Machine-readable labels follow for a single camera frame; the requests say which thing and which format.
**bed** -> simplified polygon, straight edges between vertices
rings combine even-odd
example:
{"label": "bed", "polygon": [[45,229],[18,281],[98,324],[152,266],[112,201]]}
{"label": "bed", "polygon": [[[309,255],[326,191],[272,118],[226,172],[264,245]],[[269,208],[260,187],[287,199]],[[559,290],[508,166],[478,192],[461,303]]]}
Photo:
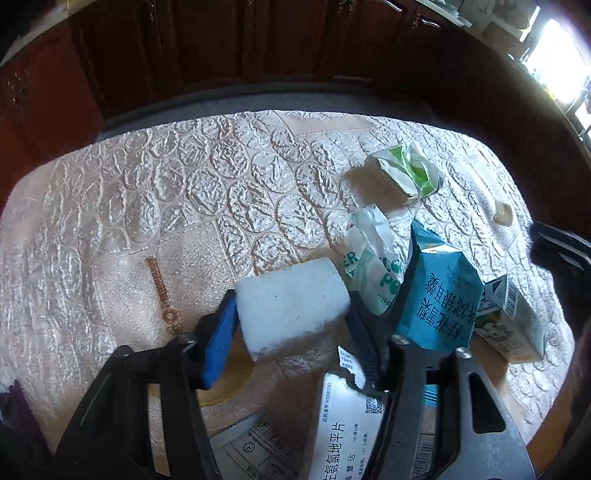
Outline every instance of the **bed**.
{"label": "bed", "polygon": [[[404,207],[377,192],[362,166],[368,153],[410,140],[446,181],[437,194]],[[512,205],[513,228],[494,224],[491,197]],[[505,371],[493,352],[485,362],[500,365],[496,386],[528,442],[558,394],[574,348],[551,275],[528,258],[528,209],[481,142],[384,117],[212,116],[110,138],[29,174],[0,222],[1,378],[21,381],[55,449],[116,346],[142,350],[171,338],[146,257],[158,258],[187,330],[241,277],[334,258],[349,212],[369,203],[387,213],[403,258],[416,215],[461,248],[483,281],[508,273],[545,324],[543,361]],[[258,365],[235,395],[202,407],[208,432],[268,410],[292,419],[284,423],[302,444],[301,405],[314,397],[328,351],[330,345],[320,345]],[[158,423],[157,392],[150,398]],[[155,458],[163,457],[161,427],[151,435]]]}

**plastic bag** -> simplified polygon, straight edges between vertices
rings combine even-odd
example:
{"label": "plastic bag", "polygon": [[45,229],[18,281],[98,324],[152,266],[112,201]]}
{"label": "plastic bag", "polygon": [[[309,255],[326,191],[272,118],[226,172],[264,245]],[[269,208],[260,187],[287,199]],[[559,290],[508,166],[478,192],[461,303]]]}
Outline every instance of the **plastic bag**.
{"label": "plastic bag", "polygon": [[427,160],[415,141],[371,153],[365,165],[378,178],[396,185],[405,204],[435,193],[443,184],[443,173]]}
{"label": "plastic bag", "polygon": [[374,314],[387,310],[404,278],[402,263],[392,249],[394,236],[388,219],[375,205],[354,211],[339,251],[349,290],[361,294]]}

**copper wire keychain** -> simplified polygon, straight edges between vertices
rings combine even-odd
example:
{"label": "copper wire keychain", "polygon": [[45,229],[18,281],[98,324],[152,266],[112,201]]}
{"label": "copper wire keychain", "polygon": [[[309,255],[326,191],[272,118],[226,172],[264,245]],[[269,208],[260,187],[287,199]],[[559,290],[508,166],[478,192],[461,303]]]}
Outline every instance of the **copper wire keychain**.
{"label": "copper wire keychain", "polygon": [[173,307],[170,302],[170,296],[168,295],[168,290],[166,289],[164,279],[162,278],[162,271],[158,265],[158,259],[156,257],[148,257],[146,260],[148,261],[148,267],[150,268],[154,284],[156,285],[158,297],[160,297],[160,304],[163,308],[162,319],[166,323],[166,329],[171,335],[181,333],[183,331],[183,324],[180,321],[181,313],[178,309]]}

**white sponge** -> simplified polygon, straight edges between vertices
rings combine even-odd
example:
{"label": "white sponge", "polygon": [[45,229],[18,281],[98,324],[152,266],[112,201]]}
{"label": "white sponge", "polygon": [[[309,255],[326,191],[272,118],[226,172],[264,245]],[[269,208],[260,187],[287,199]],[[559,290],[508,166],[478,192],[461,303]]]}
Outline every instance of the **white sponge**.
{"label": "white sponge", "polygon": [[349,311],[350,297],[330,258],[236,283],[236,307],[254,361],[297,353]]}

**blue carton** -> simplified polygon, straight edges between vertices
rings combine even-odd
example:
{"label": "blue carton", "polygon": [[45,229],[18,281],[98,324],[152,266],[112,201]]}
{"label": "blue carton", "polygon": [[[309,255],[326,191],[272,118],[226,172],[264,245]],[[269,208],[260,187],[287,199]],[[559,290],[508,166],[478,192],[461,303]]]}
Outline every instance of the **blue carton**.
{"label": "blue carton", "polygon": [[392,308],[396,333],[423,348],[451,352],[467,347],[484,284],[461,250],[417,219],[412,254]]}

